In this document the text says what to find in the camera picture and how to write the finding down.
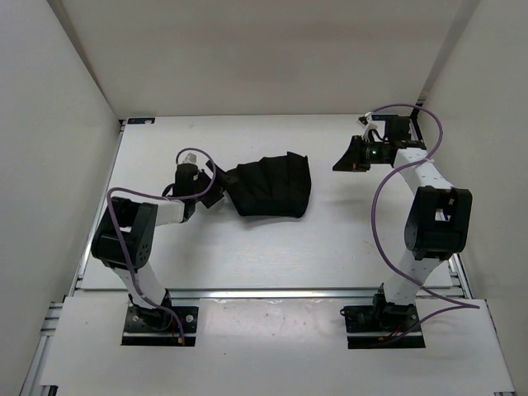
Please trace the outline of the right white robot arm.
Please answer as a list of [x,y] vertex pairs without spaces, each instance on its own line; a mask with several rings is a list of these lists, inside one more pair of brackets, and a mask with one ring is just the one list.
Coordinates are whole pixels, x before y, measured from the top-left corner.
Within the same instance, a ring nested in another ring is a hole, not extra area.
[[429,275],[453,255],[464,250],[473,202],[467,189],[456,188],[436,169],[426,145],[415,140],[406,116],[392,115],[379,134],[371,113],[358,124],[335,172],[368,172],[375,164],[390,165],[391,175],[401,175],[413,194],[404,227],[406,251],[393,275],[382,284],[371,308],[371,322],[388,330],[413,306],[417,292]]

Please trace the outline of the black pleated skirt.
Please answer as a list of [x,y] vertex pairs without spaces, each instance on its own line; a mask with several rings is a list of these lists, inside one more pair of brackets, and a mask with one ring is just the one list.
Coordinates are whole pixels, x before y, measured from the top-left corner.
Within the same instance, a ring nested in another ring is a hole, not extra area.
[[242,217],[300,218],[308,209],[312,181],[306,156],[288,152],[263,157],[219,171],[218,176]]

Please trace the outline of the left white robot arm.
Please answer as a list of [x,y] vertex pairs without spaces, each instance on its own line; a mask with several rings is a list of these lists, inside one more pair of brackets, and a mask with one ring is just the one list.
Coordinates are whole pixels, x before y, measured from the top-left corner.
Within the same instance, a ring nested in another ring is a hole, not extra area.
[[209,209],[224,196],[227,173],[211,161],[209,175],[193,163],[176,166],[174,182],[160,196],[122,187],[108,191],[106,210],[92,240],[92,256],[115,272],[129,292],[130,303],[155,330],[173,319],[168,291],[149,264],[154,231],[169,224],[183,224],[198,204]]

